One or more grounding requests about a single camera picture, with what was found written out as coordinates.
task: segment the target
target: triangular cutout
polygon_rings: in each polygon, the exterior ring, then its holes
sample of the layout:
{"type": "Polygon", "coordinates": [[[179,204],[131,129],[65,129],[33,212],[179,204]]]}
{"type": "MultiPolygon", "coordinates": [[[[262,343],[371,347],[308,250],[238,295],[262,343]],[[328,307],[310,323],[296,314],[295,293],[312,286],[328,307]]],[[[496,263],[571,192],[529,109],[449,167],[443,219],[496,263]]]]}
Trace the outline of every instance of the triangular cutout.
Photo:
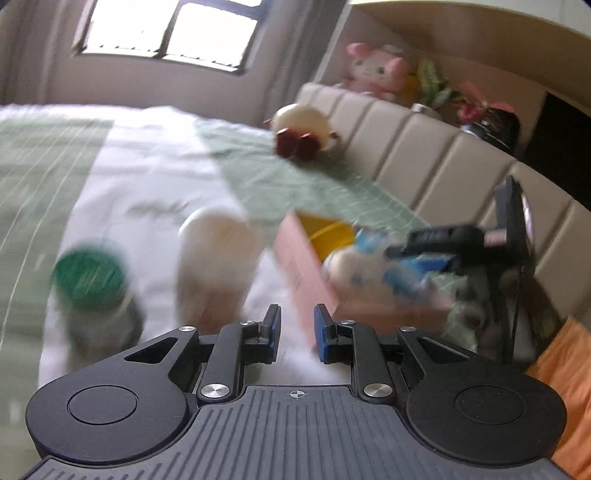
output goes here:
{"type": "Polygon", "coordinates": [[[466,355],[456,352],[452,348],[442,345],[430,338],[423,337],[417,340],[421,347],[423,347],[423,350],[425,350],[425,353],[436,364],[453,364],[469,360],[466,355]]]}
{"type": "Polygon", "coordinates": [[[168,354],[170,349],[177,343],[177,338],[165,338],[158,343],[150,345],[139,352],[132,353],[125,357],[128,362],[140,364],[159,364],[168,354]]]}

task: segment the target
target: ribbed gray surface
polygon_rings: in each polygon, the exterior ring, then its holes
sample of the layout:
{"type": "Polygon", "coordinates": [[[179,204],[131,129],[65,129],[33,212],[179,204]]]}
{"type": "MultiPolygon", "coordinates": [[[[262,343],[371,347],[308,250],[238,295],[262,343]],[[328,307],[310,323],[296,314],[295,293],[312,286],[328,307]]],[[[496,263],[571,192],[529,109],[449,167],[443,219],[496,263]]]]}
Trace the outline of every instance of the ribbed gray surface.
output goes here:
{"type": "Polygon", "coordinates": [[[346,387],[248,387],[237,401],[201,410],[188,432],[152,458],[117,468],[45,461],[31,480],[564,480],[549,460],[483,469],[418,443],[390,407],[346,387]],[[301,390],[305,395],[293,398],[301,390]]]}

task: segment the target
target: bed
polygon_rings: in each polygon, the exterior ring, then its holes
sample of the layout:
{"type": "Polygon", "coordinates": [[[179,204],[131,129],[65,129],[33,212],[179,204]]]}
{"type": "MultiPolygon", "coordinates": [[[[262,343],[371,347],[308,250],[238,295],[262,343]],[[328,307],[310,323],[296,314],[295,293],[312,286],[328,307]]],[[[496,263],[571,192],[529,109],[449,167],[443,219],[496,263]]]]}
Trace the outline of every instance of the bed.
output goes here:
{"type": "MultiPolygon", "coordinates": [[[[591,267],[581,255],[591,213],[568,195],[490,145],[402,107],[314,84],[300,101],[329,115],[342,139],[309,168],[274,156],[269,132],[171,108],[0,109],[0,478],[17,478],[38,459],[24,424],[28,399],[77,367],[51,293],[59,254],[88,239],[123,250],[146,314],[142,340],[153,338],[178,326],[177,231],[202,206],[248,216],[269,245],[293,208],[404,238],[428,222],[492,223],[492,188],[511,172],[538,216],[540,281],[561,313],[590,319],[591,267]]],[[[283,313],[278,362],[250,369],[247,380],[348,383],[348,369],[320,364],[307,346],[268,248],[245,317],[262,319],[270,303],[283,313]]]]}

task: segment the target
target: green bedding stripe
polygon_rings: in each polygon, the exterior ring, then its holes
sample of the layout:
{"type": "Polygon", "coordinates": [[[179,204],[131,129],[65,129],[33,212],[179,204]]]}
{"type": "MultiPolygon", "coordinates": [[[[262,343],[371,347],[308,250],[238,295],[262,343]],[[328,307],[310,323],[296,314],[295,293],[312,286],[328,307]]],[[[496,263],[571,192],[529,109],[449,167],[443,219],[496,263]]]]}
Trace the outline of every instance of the green bedding stripe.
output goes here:
{"type": "Polygon", "coordinates": [[[31,453],[22,414],[37,389],[51,271],[70,212],[111,125],[57,116],[0,121],[3,479],[14,475],[5,469],[22,465],[16,459],[31,453]]]}
{"type": "Polygon", "coordinates": [[[224,176],[271,242],[291,209],[385,228],[399,239],[427,226],[405,204],[336,157],[295,164],[273,154],[270,134],[240,131],[224,122],[196,122],[224,176]]]}

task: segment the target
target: pink plush toy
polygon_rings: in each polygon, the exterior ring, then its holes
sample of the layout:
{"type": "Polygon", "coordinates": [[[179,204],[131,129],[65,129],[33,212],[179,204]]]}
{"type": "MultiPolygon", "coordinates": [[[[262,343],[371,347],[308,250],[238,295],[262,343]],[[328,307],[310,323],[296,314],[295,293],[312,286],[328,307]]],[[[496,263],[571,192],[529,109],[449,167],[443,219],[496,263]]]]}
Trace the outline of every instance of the pink plush toy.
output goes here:
{"type": "Polygon", "coordinates": [[[391,45],[372,49],[366,43],[350,44],[347,53],[354,58],[351,79],[345,79],[338,87],[393,102],[394,94],[406,85],[410,70],[408,62],[394,53],[396,50],[391,45]]]}

